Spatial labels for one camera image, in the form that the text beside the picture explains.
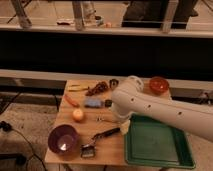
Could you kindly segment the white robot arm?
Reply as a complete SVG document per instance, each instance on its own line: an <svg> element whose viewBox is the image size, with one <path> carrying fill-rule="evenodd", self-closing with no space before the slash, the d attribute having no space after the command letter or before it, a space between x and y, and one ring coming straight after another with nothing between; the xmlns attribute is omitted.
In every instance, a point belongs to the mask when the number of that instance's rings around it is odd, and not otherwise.
<svg viewBox="0 0 213 171"><path fill-rule="evenodd" d="M124 123L135 112L213 142L213 108L145 94L144 82L129 76L111 93L115 116Z"/></svg>

